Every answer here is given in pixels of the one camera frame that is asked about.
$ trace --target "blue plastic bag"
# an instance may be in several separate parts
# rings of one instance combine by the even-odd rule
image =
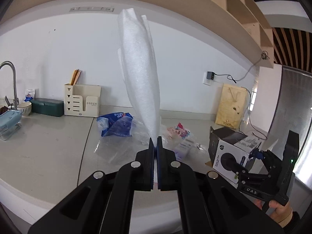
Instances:
[[[96,119],[101,137],[116,135],[127,137],[130,135],[130,129],[133,117],[129,113],[110,113]]]

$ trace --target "wooden slat ceiling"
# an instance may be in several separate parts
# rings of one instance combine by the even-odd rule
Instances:
[[[275,63],[312,72],[312,33],[273,28]]]

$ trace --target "sleeve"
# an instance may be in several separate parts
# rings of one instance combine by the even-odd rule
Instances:
[[[290,221],[288,221],[288,223],[285,222],[286,225],[284,225],[284,226],[281,225],[282,222],[280,222],[279,225],[281,225],[284,229],[284,232],[286,234],[288,234],[288,233],[292,232],[292,230],[295,228],[295,226],[298,224],[299,221],[300,221],[299,214],[297,212],[292,212],[292,217],[291,217]]]

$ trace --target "cardboard box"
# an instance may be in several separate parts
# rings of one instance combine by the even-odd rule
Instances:
[[[238,176],[225,165],[227,158],[235,157],[237,163],[250,170],[255,158],[249,158],[249,154],[260,143],[256,136],[247,136],[227,127],[216,130],[210,127],[208,152],[212,167],[237,184]]]

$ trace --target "snack package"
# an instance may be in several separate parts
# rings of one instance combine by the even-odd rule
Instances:
[[[174,151],[177,160],[183,159],[194,146],[193,134],[179,123],[167,128],[167,148]]]
[[[35,90],[33,89],[27,89],[25,91],[25,100],[24,102],[29,102],[30,100],[32,100],[33,98],[35,98]]]

